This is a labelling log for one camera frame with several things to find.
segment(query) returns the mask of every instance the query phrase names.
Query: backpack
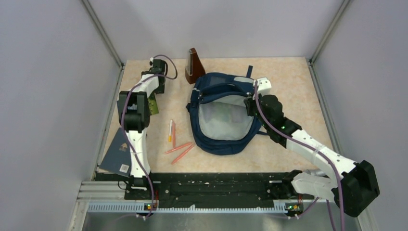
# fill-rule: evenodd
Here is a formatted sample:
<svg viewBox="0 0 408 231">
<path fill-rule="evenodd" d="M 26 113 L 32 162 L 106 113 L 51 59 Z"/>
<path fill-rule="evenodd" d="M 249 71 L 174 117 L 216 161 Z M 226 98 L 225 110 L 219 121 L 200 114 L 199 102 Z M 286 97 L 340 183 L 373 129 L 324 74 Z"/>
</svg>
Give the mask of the backpack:
<svg viewBox="0 0 408 231">
<path fill-rule="evenodd" d="M 244 99 L 254 92 L 250 70 L 251 66 L 247 77 L 208 73 L 197 79 L 187 110 L 194 141 L 204 151 L 237 154 L 259 132 L 262 124 L 247 115 L 244 104 Z"/>
</svg>

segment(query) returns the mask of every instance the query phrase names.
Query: table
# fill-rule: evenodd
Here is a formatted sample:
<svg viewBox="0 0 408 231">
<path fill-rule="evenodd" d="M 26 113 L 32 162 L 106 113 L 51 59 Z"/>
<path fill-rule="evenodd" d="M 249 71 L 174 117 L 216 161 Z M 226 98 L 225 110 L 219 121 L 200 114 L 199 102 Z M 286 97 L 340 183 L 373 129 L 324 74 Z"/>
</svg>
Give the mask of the table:
<svg viewBox="0 0 408 231">
<path fill-rule="evenodd" d="M 268 136 L 256 135 L 239 154 L 218 156 L 195 146 L 174 165 L 182 151 L 164 154 L 172 149 L 168 142 L 169 122 L 176 123 L 177 146 L 194 141 L 190 118 L 185 108 L 190 101 L 190 85 L 184 76 L 185 59 L 174 60 L 176 80 L 166 80 L 165 93 L 156 95 L 159 114 L 151 116 L 147 131 L 148 161 L 152 172 L 286 172 L 293 169 L 316 169 L 300 155 L 284 149 Z M 298 123 L 316 140 L 332 148 L 319 101 L 304 57 L 201 59 L 206 72 L 245 76 L 248 65 L 254 66 L 251 78 L 267 77 L 272 83 L 270 94 L 283 104 L 285 116 Z M 170 62 L 168 76 L 174 76 Z M 142 71 L 150 68 L 148 60 L 127 61 L 120 90 L 129 90 L 140 80 Z M 103 155 L 119 128 L 115 107 Z"/>
</svg>

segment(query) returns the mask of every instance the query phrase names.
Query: gray wall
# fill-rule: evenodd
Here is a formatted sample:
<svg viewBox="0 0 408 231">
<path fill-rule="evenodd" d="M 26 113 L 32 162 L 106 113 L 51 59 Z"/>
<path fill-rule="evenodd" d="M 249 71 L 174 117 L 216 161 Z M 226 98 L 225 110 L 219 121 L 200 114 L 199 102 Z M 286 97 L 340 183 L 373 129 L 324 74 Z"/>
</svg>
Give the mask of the gray wall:
<svg viewBox="0 0 408 231">
<path fill-rule="evenodd" d="M 118 67 L 78 0 L 0 3 L 0 230 L 62 231 Z"/>
<path fill-rule="evenodd" d="M 374 164 L 381 230 L 407 230 L 408 1 L 353 1 L 316 68 L 344 155 Z"/>
<path fill-rule="evenodd" d="M 122 58 L 311 57 L 341 0 L 91 0 Z"/>
</svg>

